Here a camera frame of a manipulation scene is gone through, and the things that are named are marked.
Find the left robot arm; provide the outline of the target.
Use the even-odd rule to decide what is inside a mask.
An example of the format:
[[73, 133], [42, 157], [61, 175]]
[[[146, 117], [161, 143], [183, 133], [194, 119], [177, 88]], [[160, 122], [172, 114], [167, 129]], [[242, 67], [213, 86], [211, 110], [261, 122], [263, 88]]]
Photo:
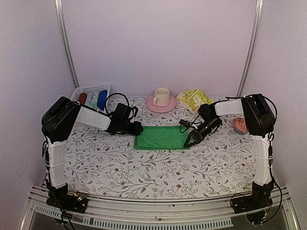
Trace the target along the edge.
[[67, 188], [64, 176], [64, 149], [75, 123], [95, 127], [111, 135], [134, 135], [143, 132], [140, 122], [133, 121], [138, 109], [119, 103], [110, 114], [93, 109], [67, 97], [60, 97], [41, 120], [45, 137], [43, 154], [47, 181], [52, 189]]

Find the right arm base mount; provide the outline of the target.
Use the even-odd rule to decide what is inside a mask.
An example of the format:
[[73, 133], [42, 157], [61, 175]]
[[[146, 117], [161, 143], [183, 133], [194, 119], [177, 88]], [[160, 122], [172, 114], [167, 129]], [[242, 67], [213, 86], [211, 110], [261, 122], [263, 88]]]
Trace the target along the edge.
[[235, 214], [249, 212], [260, 208], [270, 207], [273, 204], [271, 196], [257, 198], [253, 194], [234, 194], [230, 199], [230, 206]]

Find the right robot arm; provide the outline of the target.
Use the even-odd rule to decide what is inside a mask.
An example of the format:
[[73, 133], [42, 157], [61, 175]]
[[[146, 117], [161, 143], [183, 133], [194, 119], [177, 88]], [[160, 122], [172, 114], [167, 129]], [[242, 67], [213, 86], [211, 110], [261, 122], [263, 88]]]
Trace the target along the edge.
[[272, 176], [272, 140], [277, 112], [271, 111], [274, 103], [264, 95], [251, 94], [239, 98], [227, 98], [213, 104], [202, 104], [198, 116], [204, 121], [195, 127], [184, 143], [188, 148], [201, 143], [222, 125], [222, 116], [243, 115], [248, 133], [251, 135], [255, 150], [255, 177], [248, 205], [258, 209], [263, 205], [274, 187]]

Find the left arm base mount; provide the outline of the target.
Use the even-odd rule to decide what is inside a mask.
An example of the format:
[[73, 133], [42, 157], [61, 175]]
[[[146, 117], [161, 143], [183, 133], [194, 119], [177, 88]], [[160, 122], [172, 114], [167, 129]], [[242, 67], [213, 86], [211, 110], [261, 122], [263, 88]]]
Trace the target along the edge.
[[46, 204], [65, 211], [84, 214], [87, 209], [88, 199], [69, 195], [67, 192], [49, 191]]

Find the green microfibre towel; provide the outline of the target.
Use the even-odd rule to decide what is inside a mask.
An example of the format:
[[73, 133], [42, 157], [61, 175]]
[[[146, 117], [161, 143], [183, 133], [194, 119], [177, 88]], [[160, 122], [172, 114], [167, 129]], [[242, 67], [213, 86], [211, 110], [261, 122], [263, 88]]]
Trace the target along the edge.
[[181, 133], [179, 126], [144, 126], [135, 137], [136, 150], [188, 150], [184, 147], [188, 133]]

